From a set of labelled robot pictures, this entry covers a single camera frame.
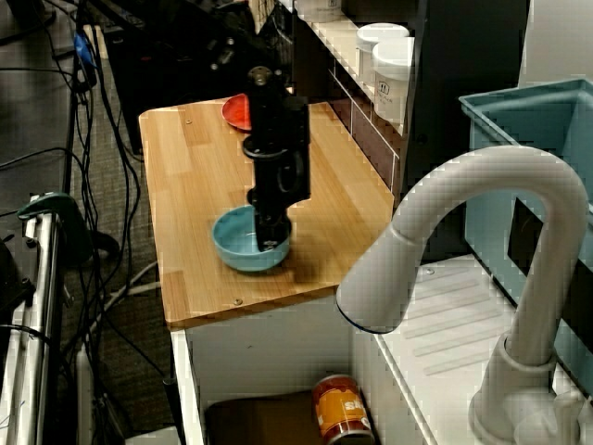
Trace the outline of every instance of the dark tile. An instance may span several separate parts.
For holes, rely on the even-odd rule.
[[[360,89],[354,79],[347,73],[342,65],[335,63],[335,78],[342,83],[344,88],[347,89],[350,97],[354,100],[356,105],[362,110],[362,112],[371,118],[372,102],[371,99]]]
[[[377,116],[374,110],[372,111],[371,122],[385,141],[393,148],[393,151],[399,156],[405,148],[406,139],[397,132],[396,127],[391,123]]]
[[[352,114],[352,137],[374,169],[377,170],[387,187],[391,189],[395,154],[356,107],[353,108]]]
[[[348,132],[351,132],[351,113],[352,101],[342,89],[342,87],[335,81],[331,74],[328,74],[328,98],[330,106],[334,109],[335,114],[342,121]]]

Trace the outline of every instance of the faucet handle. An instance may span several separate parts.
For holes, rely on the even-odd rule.
[[[569,391],[552,399],[535,397],[535,411],[524,418],[514,431],[517,445],[593,445],[581,439],[581,425],[577,417],[585,398],[577,391]]]
[[[580,391],[567,391],[554,399],[554,414],[556,415],[556,443],[577,444],[581,431],[577,417],[583,409],[585,398]]]

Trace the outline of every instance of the wooden cutting board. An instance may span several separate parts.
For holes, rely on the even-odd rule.
[[[224,100],[140,117],[165,319],[188,328],[335,292],[391,220],[393,196],[328,104],[310,109],[311,198],[288,210],[291,248],[279,266],[240,273],[218,257],[210,232],[247,204],[246,135],[221,116]]]

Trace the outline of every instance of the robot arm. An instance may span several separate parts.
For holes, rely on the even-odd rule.
[[[112,18],[104,0],[90,1]],[[202,61],[213,79],[246,93],[252,131],[244,153],[253,160],[255,176],[247,199],[255,209],[258,247],[263,251],[290,236],[286,210],[310,196],[309,109],[305,98],[287,93],[273,51],[256,35],[248,4],[217,6],[214,1],[115,0],[142,19],[160,45]]]

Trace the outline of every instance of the blue bowl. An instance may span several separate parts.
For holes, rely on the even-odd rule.
[[[260,252],[256,239],[253,206],[224,213],[212,227],[216,251],[227,265],[243,272],[268,270],[282,262],[290,249],[290,238],[277,248]]]

